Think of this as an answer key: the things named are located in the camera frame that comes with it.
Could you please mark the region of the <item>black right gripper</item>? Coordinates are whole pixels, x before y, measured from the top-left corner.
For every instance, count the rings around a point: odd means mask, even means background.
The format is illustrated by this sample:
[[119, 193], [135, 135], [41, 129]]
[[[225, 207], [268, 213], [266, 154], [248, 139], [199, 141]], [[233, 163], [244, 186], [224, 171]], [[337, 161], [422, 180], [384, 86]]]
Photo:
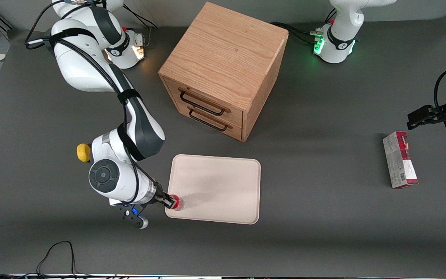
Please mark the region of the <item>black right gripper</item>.
[[156, 192], [154, 195], [154, 199], [158, 203], [162, 203], [163, 206], [169, 210], [173, 210], [176, 208], [176, 201], [173, 195], [168, 195], [165, 192]]

